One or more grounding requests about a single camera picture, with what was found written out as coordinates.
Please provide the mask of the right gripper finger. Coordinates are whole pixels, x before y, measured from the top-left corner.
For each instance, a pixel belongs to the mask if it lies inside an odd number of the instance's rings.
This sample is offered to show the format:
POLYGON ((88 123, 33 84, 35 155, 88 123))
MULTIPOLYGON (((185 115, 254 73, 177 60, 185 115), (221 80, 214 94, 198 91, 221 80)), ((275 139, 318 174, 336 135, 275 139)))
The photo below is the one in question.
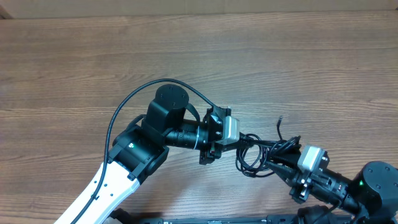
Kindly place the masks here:
POLYGON ((284 151, 279 151, 272 156, 272 160, 281 164, 296 164, 301 156, 301 144, 296 144, 284 151))
POLYGON ((277 174, 289 187, 295 187, 299 184, 299 169, 297 167, 279 165, 273 162, 266 162, 266 165, 275 174, 277 174))

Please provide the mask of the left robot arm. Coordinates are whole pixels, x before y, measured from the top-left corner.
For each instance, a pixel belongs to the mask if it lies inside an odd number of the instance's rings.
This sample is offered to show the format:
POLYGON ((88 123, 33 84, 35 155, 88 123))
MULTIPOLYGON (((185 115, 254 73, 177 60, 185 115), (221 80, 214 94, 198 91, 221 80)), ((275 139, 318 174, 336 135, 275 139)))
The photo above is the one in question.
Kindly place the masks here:
POLYGON ((240 132, 231 110, 216 106, 184 82, 158 82, 161 86, 147 112, 111 140, 123 106, 152 83, 134 90, 118 106, 108 126, 103 163, 57 223, 104 223, 166 161, 172 146, 198 150, 201 165, 219 159, 223 151, 252 146, 252 137, 240 132))

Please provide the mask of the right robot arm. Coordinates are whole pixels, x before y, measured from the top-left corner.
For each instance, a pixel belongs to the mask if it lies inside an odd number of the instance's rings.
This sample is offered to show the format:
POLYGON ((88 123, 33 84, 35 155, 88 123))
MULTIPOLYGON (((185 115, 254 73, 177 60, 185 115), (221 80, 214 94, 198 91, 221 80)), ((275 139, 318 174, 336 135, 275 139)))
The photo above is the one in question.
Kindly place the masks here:
POLYGON ((368 162, 354 179, 328 169, 326 150, 305 146, 301 153, 280 152, 266 162, 290 188, 299 204, 313 196, 325 206, 301 209, 299 223, 333 223, 332 211, 343 210, 352 223, 397 223, 397 168, 383 162, 368 162))

